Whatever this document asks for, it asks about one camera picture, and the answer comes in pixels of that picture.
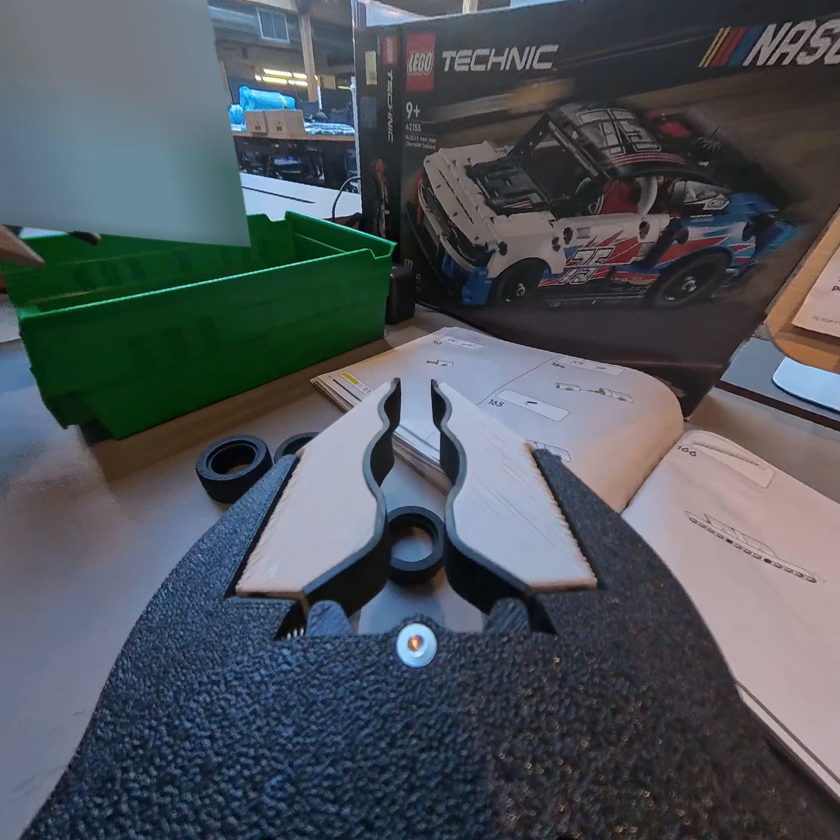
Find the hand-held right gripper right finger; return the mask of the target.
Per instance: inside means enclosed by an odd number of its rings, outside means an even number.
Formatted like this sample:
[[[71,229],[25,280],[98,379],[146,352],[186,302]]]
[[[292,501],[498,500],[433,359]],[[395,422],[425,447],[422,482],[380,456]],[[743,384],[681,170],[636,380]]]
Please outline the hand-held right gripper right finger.
[[[535,596],[597,587],[595,573],[522,436],[432,380],[439,463],[451,488],[444,567],[461,596]]]

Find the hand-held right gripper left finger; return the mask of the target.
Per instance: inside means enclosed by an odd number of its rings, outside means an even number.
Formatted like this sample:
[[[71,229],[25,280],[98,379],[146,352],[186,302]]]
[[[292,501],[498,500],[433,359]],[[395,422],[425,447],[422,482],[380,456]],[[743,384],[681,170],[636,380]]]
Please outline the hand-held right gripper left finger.
[[[391,569],[382,484],[395,457],[402,387],[394,378],[308,442],[235,584],[239,597],[370,601]]]

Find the white instruction booklet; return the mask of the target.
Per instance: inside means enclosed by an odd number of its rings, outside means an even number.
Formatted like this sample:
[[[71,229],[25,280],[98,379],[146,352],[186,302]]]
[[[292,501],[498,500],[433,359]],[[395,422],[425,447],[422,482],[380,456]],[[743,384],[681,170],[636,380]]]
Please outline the white instruction booklet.
[[[401,458],[440,490],[430,382],[559,456],[654,549],[715,637],[746,705],[839,793],[838,504],[732,441],[686,431],[651,375],[446,328],[313,386],[347,412],[393,378]]]

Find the green box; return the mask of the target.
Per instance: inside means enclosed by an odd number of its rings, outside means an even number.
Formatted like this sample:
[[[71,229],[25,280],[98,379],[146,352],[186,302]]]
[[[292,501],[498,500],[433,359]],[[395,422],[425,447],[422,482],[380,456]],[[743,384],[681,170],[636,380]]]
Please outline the green box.
[[[126,438],[379,339],[393,242],[286,212],[249,246],[67,234],[2,264],[41,399]]]

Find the grey desk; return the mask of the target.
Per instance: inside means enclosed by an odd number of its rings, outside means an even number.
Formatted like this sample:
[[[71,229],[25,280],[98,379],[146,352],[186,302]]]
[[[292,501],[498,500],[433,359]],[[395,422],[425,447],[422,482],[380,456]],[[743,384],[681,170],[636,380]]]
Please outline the grey desk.
[[[772,750],[677,580],[566,468],[596,585],[488,629],[397,631],[242,600],[290,469],[214,524],[175,483],[107,487],[67,435],[2,495],[2,838],[838,838]]]

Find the black toy tyre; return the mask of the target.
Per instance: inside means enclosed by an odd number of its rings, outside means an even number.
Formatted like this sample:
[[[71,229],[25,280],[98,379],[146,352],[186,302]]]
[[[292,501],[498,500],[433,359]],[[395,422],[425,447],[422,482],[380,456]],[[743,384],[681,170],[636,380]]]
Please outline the black toy tyre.
[[[387,514],[391,537],[389,581],[416,585],[432,579],[442,568],[445,554],[445,524],[434,512],[417,506],[403,506]],[[405,560],[396,553],[399,538],[418,529],[430,540],[429,552],[419,560]]]
[[[196,476],[214,501],[235,503],[272,468],[265,441],[242,435],[211,444],[196,462]]]
[[[318,435],[318,432],[306,432],[287,437],[276,448],[272,458],[273,463],[276,464],[286,456],[296,455],[307,443],[312,441]]]

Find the white topped wooden table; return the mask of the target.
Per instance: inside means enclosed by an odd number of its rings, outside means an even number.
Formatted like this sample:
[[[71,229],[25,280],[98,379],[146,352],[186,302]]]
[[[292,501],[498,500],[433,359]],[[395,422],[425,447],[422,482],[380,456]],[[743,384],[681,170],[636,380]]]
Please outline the white topped wooden table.
[[[362,210],[361,196],[322,186],[282,181],[261,175],[239,173],[246,214],[266,215],[272,221],[286,212],[295,212],[319,219],[349,217]]]

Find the black power adapter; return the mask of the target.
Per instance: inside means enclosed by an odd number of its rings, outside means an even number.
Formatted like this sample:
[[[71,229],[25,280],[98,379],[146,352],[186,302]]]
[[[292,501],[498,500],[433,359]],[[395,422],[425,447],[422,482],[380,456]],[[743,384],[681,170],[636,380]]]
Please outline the black power adapter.
[[[413,269],[394,264],[385,306],[385,323],[396,325],[411,319],[416,308],[416,280]]]

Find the dark cardboard box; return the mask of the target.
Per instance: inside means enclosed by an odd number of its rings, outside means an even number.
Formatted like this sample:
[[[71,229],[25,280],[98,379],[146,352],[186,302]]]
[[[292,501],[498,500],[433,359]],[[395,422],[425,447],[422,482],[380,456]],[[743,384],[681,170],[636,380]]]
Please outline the dark cardboard box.
[[[353,2],[364,221],[416,300],[684,414],[838,210],[839,2]]]

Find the grey flat pad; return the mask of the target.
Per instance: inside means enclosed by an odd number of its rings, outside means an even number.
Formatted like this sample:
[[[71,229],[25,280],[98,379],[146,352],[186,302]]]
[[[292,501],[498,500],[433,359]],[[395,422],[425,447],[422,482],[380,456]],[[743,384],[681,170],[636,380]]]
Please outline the grey flat pad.
[[[839,373],[785,357],[772,382],[790,397],[839,414]]]

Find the wooden board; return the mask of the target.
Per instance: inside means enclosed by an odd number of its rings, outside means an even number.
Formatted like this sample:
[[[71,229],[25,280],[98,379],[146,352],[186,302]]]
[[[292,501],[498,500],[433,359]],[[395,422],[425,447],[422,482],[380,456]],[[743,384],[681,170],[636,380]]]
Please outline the wooden board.
[[[794,361],[830,373],[839,373],[839,338],[794,325],[817,278],[839,245],[839,210],[816,238],[773,300],[764,324],[775,346]]]

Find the white paper sheet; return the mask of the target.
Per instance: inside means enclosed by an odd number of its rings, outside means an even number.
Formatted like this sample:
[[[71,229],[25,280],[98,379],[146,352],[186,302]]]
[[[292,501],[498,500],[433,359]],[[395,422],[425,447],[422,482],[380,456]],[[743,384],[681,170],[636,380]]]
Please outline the white paper sheet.
[[[839,264],[827,265],[796,313],[793,324],[825,335],[839,337]]]

